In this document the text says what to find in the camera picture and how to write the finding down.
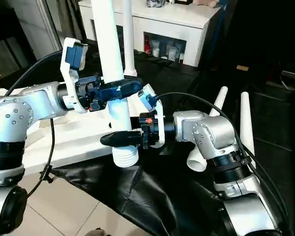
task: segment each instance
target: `white shelf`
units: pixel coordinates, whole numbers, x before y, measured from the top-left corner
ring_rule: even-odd
[[[90,7],[90,0],[79,2],[80,6]],[[122,1],[113,0],[114,12],[122,14]],[[220,8],[209,8],[208,6],[166,4],[159,8],[150,8],[146,6],[146,0],[132,1],[132,15],[136,17],[172,23],[203,29],[212,16]]]

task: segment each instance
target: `white platform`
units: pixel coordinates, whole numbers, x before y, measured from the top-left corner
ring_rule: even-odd
[[[0,95],[6,90],[0,88]],[[137,94],[128,98],[132,117],[148,112]],[[112,148],[100,143],[100,138],[112,132],[109,128],[108,107],[98,112],[78,114],[68,112],[66,116],[55,118],[55,149],[51,161],[53,168],[97,158],[112,153]],[[43,171],[51,148],[52,136],[49,119],[34,123],[28,129],[25,142],[23,164],[25,175]]]

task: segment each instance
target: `white robotic arm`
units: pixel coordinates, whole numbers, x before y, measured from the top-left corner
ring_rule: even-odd
[[[60,70],[65,84],[51,82],[0,96],[0,235],[17,228],[23,219],[27,192],[17,186],[24,175],[22,158],[27,129],[38,120],[64,116],[69,110],[103,110],[109,101],[129,97],[143,88],[134,77],[105,83],[98,75],[79,78],[87,45],[67,38]]]

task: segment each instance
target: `white plastic part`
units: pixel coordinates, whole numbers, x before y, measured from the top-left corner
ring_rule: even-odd
[[[91,0],[99,56],[106,83],[122,80],[120,48],[112,0]],[[131,131],[127,98],[108,102],[111,124],[114,131]],[[134,146],[113,147],[114,162],[119,167],[129,167],[138,160]]]
[[[75,83],[79,79],[78,72],[70,69],[70,64],[65,62],[67,48],[72,48],[74,46],[74,43],[76,42],[80,43],[80,41],[75,38],[65,38],[63,43],[60,71],[68,91],[68,96],[63,96],[63,101],[67,108],[74,108],[74,110],[78,113],[86,113],[87,110],[85,110],[84,107],[80,104],[77,93],[75,91]],[[80,68],[84,69],[85,58],[82,58],[81,61],[83,63],[81,64]]]
[[[223,107],[227,91],[228,91],[228,88],[226,86],[223,86],[217,95],[214,105],[217,106],[219,109]],[[210,117],[215,117],[219,115],[220,114],[214,108],[211,109],[209,114]]]
[[[244,144],[252,152],[252,154],[255,155],[249,94],[247,92],[242,92],[240,95],[240,139],[242,144]],[[256,167],[254,160],[252,160],[251,164]]]
[[[228,88],[226,86],[223,86],[216,97],[214,104],[219,109],[222,109],[223,107],[227,91],[228,91]],[[220,114],[215,109],[211,109],[211,112],[209,114],[210,117],[219,116],[219,115]],[[189,153],[189,156],[187,158],[187,166],[196,172],[202,172],[207,167],[207,161],[203,158],[197,145]]]
[[[196,172],[202,172],[207,168],[207,161],[201,155],[197,145],[189,153],[187,166]]]
[[[155,145],[152,145],[153,148],[160,148],[165,143],[165,127],[164,127],[164,114],[163,114],[163,105],[160,100],[156,103],[156,112],[155,118],[157,118],[158,122],[158,136],[159,140]]]
[[[123,7],[123,45],[124,45],[124,74],[137,76],[138,73],[134,67],[134,42],[133,42],[133,23],[131,0],[122,0]]]

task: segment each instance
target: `robotic arm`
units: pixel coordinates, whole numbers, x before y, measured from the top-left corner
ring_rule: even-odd
[[[147,149],[159,140],[161,128],[152,111],[159,100],[153,92],[140,92],[139,97],[150,111],[140,114],[137,118],[139,122],[133,122],[133,127],[141,126],[142,133],[114,132],[103,136],[102,144],[132,144]],[[198,152],[193,150],[191,154],[201,155],[205,159],[217,196],[223,203],[217,214],[223,221],[225,235],[281,235],[278,219],[255,174],[248,168],[251,158],[241,154],[233,125],[228,119],[211,117],[199,111],[174,112],[172,117],[164,118],[164,131],[175,135],[178,142],[194,143]],[[206,167],[192,158],[188,159],[187,164],[194,171],[203,171]]]
[[[84,68],[86,51],[87,45],[67,38],[60,66],[65,84],[51,82],[0,96],[0,235],[19,227],[23,220],[28,195],[17,183],[25,172],[22,158],[27,129],[38,120],[64,116],[69,110],[103,110],[108,101],[143,88],[142,81],[134,77],[110,83],[98,75],[79,78],[77,71]]]

